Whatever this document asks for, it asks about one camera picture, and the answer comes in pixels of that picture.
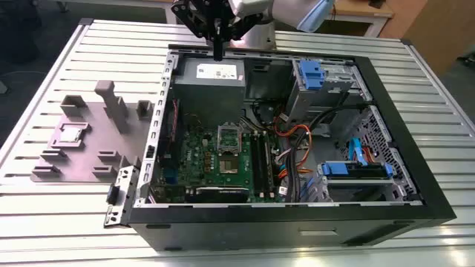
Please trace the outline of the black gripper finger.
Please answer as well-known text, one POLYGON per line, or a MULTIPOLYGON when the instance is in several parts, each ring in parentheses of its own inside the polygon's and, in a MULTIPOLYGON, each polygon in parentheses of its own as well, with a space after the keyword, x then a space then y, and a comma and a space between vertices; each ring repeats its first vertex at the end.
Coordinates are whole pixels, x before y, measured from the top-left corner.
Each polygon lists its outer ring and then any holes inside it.
POLYGON ((213 1, 173 1, 170 11, 197 38, 204 38, 213 49, 213 60, 220 60, 220 20, 213 1))
POLYGON ((237 41, 252 27, 262 21, 262 17, 262 13, 256 13, 233 22, 236 16, 228 12, 218 18, 218 61, 222 60, 224 43, 237 41))

